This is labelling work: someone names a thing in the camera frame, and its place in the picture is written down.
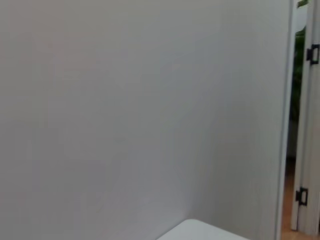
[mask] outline door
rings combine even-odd
[[[319,59],[320,2],[309,1],[305,53],[315,48],[313,60]],[[299,132],[295,168],[291,228],[309,235],[319,232],[320,215],[320,85],[319,65],[304,56],[300,102]]]
[[[195,218],[273,240],[290,14],[0,1],[0,239],[154,240]]]

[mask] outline wooden floor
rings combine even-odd
[[[300,232],[291,231],[292,201],[294,196],[295,162],[288,160],[285,169],[284,198],[282,212],[281,240],[320,240],[320,236],[312,237]]]

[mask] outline white table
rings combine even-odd
[[[167,232],[158,240],[247,240],[204,222],[189,219]]]

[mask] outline black hinge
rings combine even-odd
[[[306,50],[306,60],[310,65],[319,64],[320,44],[312,44],[311,48]]]
[[[299,202],[299,206],[301,206],[301,205],[302,206],[307,206],[307,203],[308,203],[308,189],[304,188],[304,187],[300,187],[300,191],[295,191],[295,201]]]

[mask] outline green plant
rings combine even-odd
[[[301,0],[297,3],[297,7],[300,8],[304,5],[307,5],[308,4],[308,0]]]
[[[290,119],[298,122],[300,113],[300,95],[302,85],[302,75],[304,68],[306,28],[295,34],[294,62],[292,74],[292,90],[290,104]]]

